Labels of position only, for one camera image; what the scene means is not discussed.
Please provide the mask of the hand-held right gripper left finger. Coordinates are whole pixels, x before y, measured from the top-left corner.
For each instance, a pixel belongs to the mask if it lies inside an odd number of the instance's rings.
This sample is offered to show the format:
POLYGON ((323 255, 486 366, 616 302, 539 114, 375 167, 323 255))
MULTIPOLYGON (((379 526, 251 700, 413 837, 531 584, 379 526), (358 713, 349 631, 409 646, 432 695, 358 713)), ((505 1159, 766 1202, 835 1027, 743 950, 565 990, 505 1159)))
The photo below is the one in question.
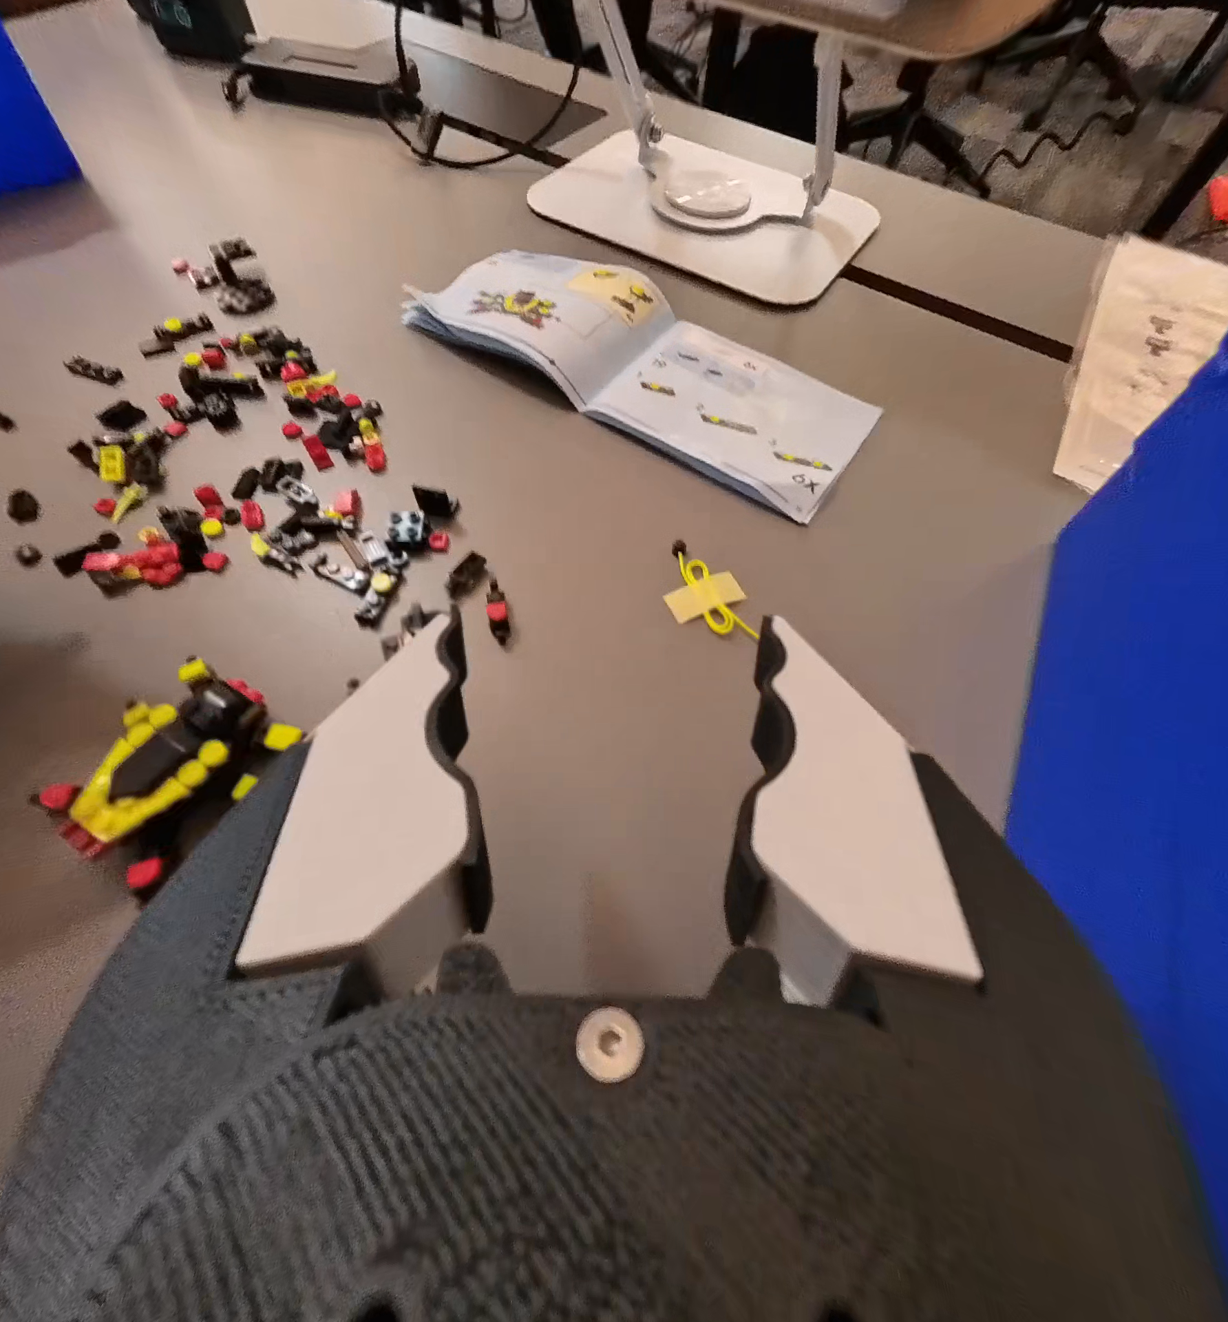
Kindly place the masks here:
POLYGON ((383 997, 430 990, 486 931, 492 873, 469 740, 460 610, 420 618, 306 740, 236 948, 244 976, 355 963, 383 997))

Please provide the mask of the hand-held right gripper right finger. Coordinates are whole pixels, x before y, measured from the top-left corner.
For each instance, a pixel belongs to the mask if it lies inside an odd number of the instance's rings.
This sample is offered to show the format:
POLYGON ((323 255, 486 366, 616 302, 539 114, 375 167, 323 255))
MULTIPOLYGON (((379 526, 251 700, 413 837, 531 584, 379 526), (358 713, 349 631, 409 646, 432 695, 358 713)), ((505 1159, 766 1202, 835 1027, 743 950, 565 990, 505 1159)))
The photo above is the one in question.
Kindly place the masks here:
POLYGON ((786 620, 762 621, 751 747, 726 864, 728 939, 773 956, 788 1003, 856 975, 967 990, 984 965, 910 745, 786 620))

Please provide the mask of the yellow black lego vehicle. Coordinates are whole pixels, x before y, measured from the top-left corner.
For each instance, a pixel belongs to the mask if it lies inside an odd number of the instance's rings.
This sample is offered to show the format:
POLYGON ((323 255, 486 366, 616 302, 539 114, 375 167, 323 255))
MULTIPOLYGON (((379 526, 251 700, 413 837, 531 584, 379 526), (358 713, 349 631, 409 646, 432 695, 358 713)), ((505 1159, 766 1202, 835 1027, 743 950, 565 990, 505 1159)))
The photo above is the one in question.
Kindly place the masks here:
POLYGON ((306 740, 263 693, 199 655, 178 667, 178 702, 129 700, 122 732, 80 783, 43 785, 30 804, 79 856, 131 852, 125 886, 140 901, 169 881, 187 828, 242 802, 276 757, 306 740))

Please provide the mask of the small yellow black lego assembly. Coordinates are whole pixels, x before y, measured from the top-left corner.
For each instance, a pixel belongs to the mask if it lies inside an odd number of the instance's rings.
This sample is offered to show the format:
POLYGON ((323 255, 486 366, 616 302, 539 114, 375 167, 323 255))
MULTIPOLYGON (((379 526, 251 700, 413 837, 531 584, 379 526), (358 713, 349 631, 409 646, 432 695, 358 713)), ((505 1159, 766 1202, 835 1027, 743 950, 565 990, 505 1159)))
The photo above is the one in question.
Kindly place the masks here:
POLYGON ((92 437, 95 471, 110 486, 144 486, 159 490, 165 484, 167 432, 129 432, 92 437))

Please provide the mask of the lego instruction booklet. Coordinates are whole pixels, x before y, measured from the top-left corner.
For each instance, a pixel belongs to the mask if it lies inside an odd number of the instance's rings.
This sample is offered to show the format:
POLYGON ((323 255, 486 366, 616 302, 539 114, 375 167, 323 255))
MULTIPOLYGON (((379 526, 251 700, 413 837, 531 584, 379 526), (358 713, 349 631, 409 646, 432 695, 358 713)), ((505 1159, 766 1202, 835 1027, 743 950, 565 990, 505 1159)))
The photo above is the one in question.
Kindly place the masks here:
POLYGON ((646 274, 617 263, 512 250, 405 297, 407 327, 540 372, 582 417, 800 526, 882 417, 679 319, 646 274))

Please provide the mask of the large blue bin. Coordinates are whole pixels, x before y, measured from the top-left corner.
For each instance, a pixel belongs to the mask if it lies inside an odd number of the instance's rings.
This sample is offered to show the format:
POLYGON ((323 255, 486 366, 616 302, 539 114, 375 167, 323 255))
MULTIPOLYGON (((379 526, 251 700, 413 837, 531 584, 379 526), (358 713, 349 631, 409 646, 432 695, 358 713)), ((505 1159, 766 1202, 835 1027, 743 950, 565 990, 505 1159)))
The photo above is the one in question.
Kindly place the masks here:
POLYGON ((1136 1020, 1228 1282, 1228 332, 1055 541, 1004 830, 1136 1020))

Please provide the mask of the clear plastic bag with paper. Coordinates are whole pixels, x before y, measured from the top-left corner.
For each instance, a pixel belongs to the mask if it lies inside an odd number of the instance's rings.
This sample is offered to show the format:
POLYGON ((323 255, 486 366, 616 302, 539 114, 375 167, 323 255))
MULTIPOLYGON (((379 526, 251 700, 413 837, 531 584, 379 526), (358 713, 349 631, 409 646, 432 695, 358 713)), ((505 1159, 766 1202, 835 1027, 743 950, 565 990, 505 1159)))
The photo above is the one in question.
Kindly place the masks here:
POLYGON ((1136 235, 1106 240, 1066 379, 1055 477, 1096 494, 1228 332, 1228 265, 1136 235))

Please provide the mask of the white stand base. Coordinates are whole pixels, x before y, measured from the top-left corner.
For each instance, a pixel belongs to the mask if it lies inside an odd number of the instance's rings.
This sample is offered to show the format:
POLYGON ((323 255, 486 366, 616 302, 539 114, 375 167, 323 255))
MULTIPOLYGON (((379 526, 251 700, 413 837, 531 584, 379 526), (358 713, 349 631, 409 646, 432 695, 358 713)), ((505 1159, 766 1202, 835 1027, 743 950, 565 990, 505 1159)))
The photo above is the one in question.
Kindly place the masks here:
POLYGON ((738 2, 816 34, 815 158, 798 176, 664 131, 617 2, 589 2, 627 128, 552 171, 529 208, 629 253, 694 274, 768 306, 822 297, 880 225, 863 199, 833 190, 843 37, 850 17, 890 17, 899 2, 738 2))

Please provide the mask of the black power adapter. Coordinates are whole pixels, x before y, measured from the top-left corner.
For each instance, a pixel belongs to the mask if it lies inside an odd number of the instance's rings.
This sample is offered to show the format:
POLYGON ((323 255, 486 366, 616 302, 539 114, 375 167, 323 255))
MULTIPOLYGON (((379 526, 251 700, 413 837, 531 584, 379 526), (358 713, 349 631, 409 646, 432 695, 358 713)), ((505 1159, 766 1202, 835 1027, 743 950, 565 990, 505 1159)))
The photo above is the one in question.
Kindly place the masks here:
POLYGON ((223 81, 229 107, 248 98, 364 118, 416 116, 420 75, 394 39, 358 47, 268 37, 251 41, 223 81))

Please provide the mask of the black device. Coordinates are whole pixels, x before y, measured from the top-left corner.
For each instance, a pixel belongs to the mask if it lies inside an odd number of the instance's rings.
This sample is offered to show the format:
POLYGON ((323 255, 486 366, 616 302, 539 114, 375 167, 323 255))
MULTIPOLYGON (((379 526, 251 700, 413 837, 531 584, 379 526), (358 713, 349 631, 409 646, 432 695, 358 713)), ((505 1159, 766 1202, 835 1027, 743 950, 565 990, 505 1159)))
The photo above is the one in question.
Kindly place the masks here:
POLYGON ((127 2, 171 54, 236 64, 255 39, 246 2, 127 2))

